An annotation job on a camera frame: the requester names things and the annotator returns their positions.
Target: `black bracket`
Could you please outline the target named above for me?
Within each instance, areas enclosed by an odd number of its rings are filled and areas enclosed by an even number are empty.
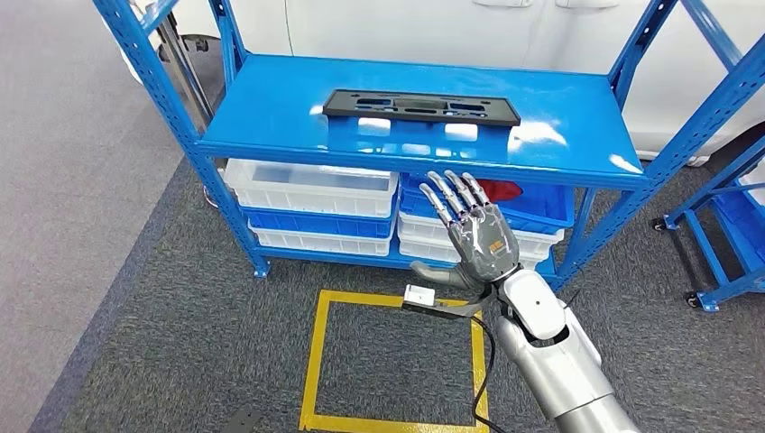
[[[336,89],[324,104],[324,114],[505,127],[521,124],[521,117],[503,97]]]

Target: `shelf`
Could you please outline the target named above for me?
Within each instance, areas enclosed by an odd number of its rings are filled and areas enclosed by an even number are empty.
[[[450,130],[457,140],[443,124],[330,123],[321,109],[336,88],[507,97],[521,125],[508,137],[462,124]],[[616,189],[648,181],[606,77],[565,72],[249,55],[197,146],[211,156],[449,168],[494,180]]]
[[[331,262],[342,264],[355,264],[361,266],[376,266],[381,268],[396,268],[396,269],[409,269],[410,263],[415,260],[427,263],[431,266],[439,268],[450,268],[454,266],[454,263],[436,262],[433,260],[418,259],[417,257],[410,257],[408,255],[402,255],[399,253],[399,238],[396,234],[391,239],[391,251],[384,257],[372,256],[372,255],[353,255],[353,254],[341,254],[341,253],[325,253],[320,251],[307,251],[307,250],[294,250],[289,248],[272,248],[267,246],[259,246],[257,249],[259,254],[271,258],[293,259],[293,260],[310,260],[315,262]],[[537,265],[537,272],[547,281],[552,281],[555,277],[555,264],[552,252],[550,257]]]

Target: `gray carpet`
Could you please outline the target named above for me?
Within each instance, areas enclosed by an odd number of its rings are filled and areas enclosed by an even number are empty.
[[[647,224],[706,179],[704,169],[683,169],[561,293],[582,289],[574,309],[645,432],[754,432],[765,423],[765,296],[734,299],[716,314],[688,308],[683,292],[711,284],[699,252],[685,230]],[[253,431],[297,431],[318,292],[401,294],[417,282],[406,271],[293,261],[274,261],[268,279],[256,280],[187,166],[175,180],[161,234],[125,284],[95,361],[71,363],[92,362],[78,392],[43,407],[48,422],[32,430],[218,432],[249,408]],[[612,199],[604,194],[595,213]],[[469,338],[465,321],[333,304],[317,413],[469,424]],[[503,354],[488,394],[490,417],[507,431],[554,431]]]

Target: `yellow tape square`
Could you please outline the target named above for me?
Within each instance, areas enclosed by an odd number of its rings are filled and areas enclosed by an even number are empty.
[[[448,305],[465,304],[463,300],[439,300]],[[400,309],[403,297],[335,290],[322,290],[318,294],[309,366],[306,372],[306,386],[303,391],[303,405],[300,411],[301,430],[317,429],[345,433],[489,433],[489,428],[478,421],[475,422],[474,426],[455,426],[422,422],[336,417],[315,413],[318,376],[321,369],[321,356],[324,352],[324,336],[327,331],[327,314],[330,302],[346,302]],[[481,327],[474,322],[470,323],[470,337],[471,352],[473,354],[473,393],[475,395],[481,387],[481,382],[484,381],[486,367],[484,359],[484,333]],[[481,400],[478,401],[476,411],[484,418],[489,418],[489,403],[486,392],[481,396]]]

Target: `car door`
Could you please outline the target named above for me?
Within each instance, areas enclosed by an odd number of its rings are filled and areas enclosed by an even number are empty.
[[[295,55],[519,67],[539,0],[287,0]]]
[[[765,30],[761,0],[705,0],[733,42],[745,53]],[[552,35],[530,48],[527,67],[607,73],[648,0],[620,0],[615,7],[558,7],[538,32]],[[637,68],[624,120],[641,158],[652,158],[674,136],[725,76],[725,68],[677,2]],[[702,147],[704,162],[733,137],[765,120],[765,93],[756,94]]]
[[[295,55],[605,74],[649,0],[287,0]],[[765,29],[765,2],[706,0],[746,52]],[[725,70],[678,3],[637,69],[624,118],[652,158]],[[697,155],[763,120],[758,93]]]

